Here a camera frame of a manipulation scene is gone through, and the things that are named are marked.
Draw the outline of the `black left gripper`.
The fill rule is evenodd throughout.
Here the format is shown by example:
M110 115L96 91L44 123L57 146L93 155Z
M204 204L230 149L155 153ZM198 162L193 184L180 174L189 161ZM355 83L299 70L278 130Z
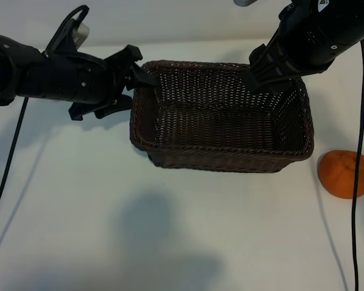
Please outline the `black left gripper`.
M132 108L130 96L111 97L113 79L119 89L158 85L155 78L137 64L142 59L139 48L134 45L127 45L105 60L79 52L46 56L33 49L26 53L26 96L74 102L69 108L73 121L82 121L89 113L103 119Z

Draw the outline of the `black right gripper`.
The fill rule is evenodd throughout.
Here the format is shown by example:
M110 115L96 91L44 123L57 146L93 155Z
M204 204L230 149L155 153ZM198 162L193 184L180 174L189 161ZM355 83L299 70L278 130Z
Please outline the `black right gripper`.
M335 59L320 28L316 2L292 2L279 14L278 33L249 56L245 86L254 93L282 93L299 76L322 73Z

